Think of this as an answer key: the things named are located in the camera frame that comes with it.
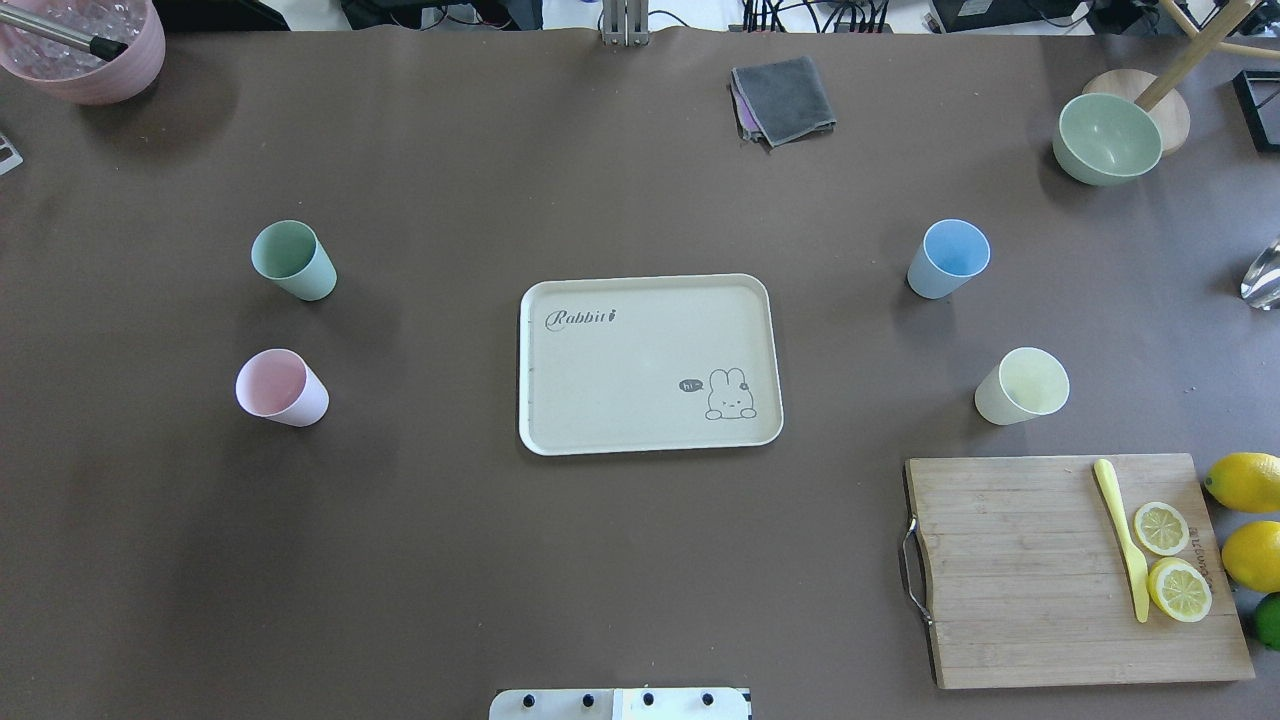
wooden cutting board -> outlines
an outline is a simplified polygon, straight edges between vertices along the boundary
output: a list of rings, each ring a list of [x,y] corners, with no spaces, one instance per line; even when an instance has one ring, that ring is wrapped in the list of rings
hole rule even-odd
[[[924,565],[941,688],[1253,678],[1235,602],[1189,455],[1110,455],[1125,515],[1160,500],[1192,542],[1179,552],[1213,591],[1210,615],[1133,614],[1093,478],[1101,456],[915,459],[906,484]],[[1148,565],[1158,557],[1147,553]]]

yellow knife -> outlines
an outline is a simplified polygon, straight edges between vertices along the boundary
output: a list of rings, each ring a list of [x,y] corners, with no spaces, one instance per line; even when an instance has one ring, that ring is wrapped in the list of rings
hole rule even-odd
[[[1146,623],[1147,611],[1151,609],[1151,596],[1147,594],[1147,557],[1129,537],[1129,523],[1124,515],[1124,500],[1120,498],[1116,469],[1103,457],[1093,464],[1093,475],[1098,479],[1098,488],[1102,489],[1102,500],[1107,503],[1111,524],[1116,527],[1124,568],[1129,574],[1129,588],[1133,591],[1133,614],[1139,623]]]

lime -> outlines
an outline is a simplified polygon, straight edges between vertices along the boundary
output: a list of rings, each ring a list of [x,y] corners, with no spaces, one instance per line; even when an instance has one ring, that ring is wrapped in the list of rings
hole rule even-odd
[[[1280,510],[1280,457],[1265,452],[1233,452],[1208,469],[1204,489],[1240,512]]]
[[[1164,557],[1151,566],[1147,592],[1156,607],[1180,623],[1203,620],[1213,606],[1213,593],[1204,575],[1179,557]]]
[[[1235,582],[1257,592],[1280,592],[1280,523],[1242,525],[1222,543],[1222,566]]]
[[[1262,598],[1253,611],[1253,630],[1262,644],[1280,650],[1280,592]]]
[[[1165,502],[1148,502],[1139,507],[1133,514],[1133,530],[1138,542],[1156,555],[1178,555],[1190,541],[1187,519]]]

pink bowl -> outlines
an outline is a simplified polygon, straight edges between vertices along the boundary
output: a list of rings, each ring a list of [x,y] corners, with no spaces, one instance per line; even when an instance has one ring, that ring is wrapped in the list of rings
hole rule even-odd
[[[45,8],[51,3],[65,0],[5,1],[24,10],[44,14]],[[138,1],[129,0],[129,4]],[[22,33],[8,26],[0,26],[0,65],[32,87],[78,105],[109,105],[128,100],[146,90],[151,81],[160,74],[160,65],[164,64],[164,27],[160,26],[160,15],[156,14],[151,0],[142,0],[142,3],[147,9],[146,19],[142,20],[142,31],[119,58],[97,69],[63,79],[41,79],[23,74],[9,60],[8,53],[10,46],[23,42]]]

pink cup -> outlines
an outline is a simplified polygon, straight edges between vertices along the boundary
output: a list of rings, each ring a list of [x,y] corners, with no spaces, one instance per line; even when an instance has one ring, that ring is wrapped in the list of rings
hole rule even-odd
[[[264,350],[241,368],[236,400],[246,413],[303,428],[324,416],[329,391],[292,350]]]
[[[5,1],[15,8],[44,15],[46,6],[55,1],[65,3],[67,0]],[[88,0],[72,1],[77,5],[88,4]],[[160,74],[160,65],[164,64],[164,28],[160,26],[160,15],[156,14],[151,0],[127,1],[131,6],[146,5],[147,15],[138,36],[129,42],[129,49],[110,63],[63,79],[41,79],[23,74],[9,59],[9,47],[22,44],[24,37],[31,38],[32,36],[18,32],[17,28],[0,26],[0,65],[27,85],[78,105],[109,105],[133,97],[146,90]]]

